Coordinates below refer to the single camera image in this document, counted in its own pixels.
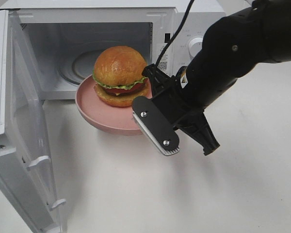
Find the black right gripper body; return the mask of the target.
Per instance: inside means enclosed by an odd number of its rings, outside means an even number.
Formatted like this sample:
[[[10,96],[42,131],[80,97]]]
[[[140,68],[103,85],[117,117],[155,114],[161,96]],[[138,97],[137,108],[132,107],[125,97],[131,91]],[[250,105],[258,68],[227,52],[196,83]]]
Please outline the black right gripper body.
[[[180,96],[178,77],[168,76],[154,64],[146,66],[142,74],[149,78],[154,104],[167,118],[173,130],[191,127],[201,130],[206,127],[204,110],[188,104]]]

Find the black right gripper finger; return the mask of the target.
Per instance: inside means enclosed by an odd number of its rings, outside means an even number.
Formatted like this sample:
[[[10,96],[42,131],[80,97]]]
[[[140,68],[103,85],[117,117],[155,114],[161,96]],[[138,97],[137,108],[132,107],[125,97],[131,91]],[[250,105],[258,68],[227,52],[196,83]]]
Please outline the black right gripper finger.
[[[162,155],[179,152],[178,135],[151,99],[136,97],[132,103],[132,115],[142,133]]]
[[[186,116],[179,122],[179,129],[203,147],[204,155],[209,155],[220,147],[204,114]]]

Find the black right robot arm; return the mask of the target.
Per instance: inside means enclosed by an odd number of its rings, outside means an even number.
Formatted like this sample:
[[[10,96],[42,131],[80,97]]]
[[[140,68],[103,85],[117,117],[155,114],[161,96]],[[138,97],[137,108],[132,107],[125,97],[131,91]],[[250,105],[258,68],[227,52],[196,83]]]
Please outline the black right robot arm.
[[[152,98],[137,97],[133,117],[165,156],[179,151],[181,130],[208,155],[219,143],[204,110],[258,63],[291,61],[291,0],[255,0],[206,31],[201,51],[175,76],[144,68]]]

